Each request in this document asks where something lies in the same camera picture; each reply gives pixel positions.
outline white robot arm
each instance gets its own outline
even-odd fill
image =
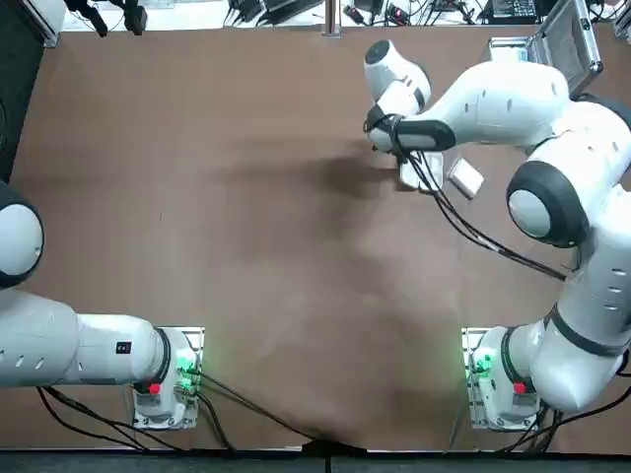
[[[528,155],[507,189],[516,225],[558,247],[577,247],[551,312],[537,323],[494,327],[475,358],[491,428],[523,428],[539,399],[584,409],[604,389],[631,339],[631,195],[618,184],[631,163],[631,119],[570,101],[563,75],[528,62],[465,71],[426,111],[429,78],[390,41],[364,61],[375,102],[365,131],[383,152],[444,151],[502,143]]]
[[[11,289],[33,273],[43,243],[35,208],[0,182],[0,386],[133,383],[136,410],[152,427],[181,427],[181,369],[199,369],[185,335]]]

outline silver case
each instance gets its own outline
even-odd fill
[[[567,79],[572,97],[603,69],[585,0],[559,0],[532,36],[492,37],[484,59],[553,66]]]

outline brown mat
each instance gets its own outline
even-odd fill
[[[28,289],[78,311],[205,325],[205,369],[304,429],[370,448],[445,448],[463,394],[460,328],[535,320],[560,286],[458,240],[429,198],[396,190],[392,161],[362,133],[362,58],[392,38],[437,97],[491,35],[519,33],[64,34],[44,56],[13,181],[46,224]],[[598,40],[606,72],[594,90],[631,103],[628,46],[609,27]],[[523,157],[458,151],[486,176],[470,204],[447,186],[465,215],[560,268],[567,253],[522,236],[506,210]],[[120,388],[71,392],[124,415]],[[0,396],[15,421],[2,446],[102,445],[57,427],[33,389]],[[219,411],[238,447],[304,441],[239,406]],[[631,453],[630,412],[563,428],[556,448]],[[464,430],[456,447],[510,438]],[[217,444],[205,425],[169,438]]]

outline small white box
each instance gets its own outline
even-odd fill
[[[447,178],[469,199],[475,197],[484,182],[484,176],[463,157],[454,161]]]

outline red button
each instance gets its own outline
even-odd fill
[[[514,382],[513,390],[516,394],[524,394],[526,392],[526,385],[522,382]]]

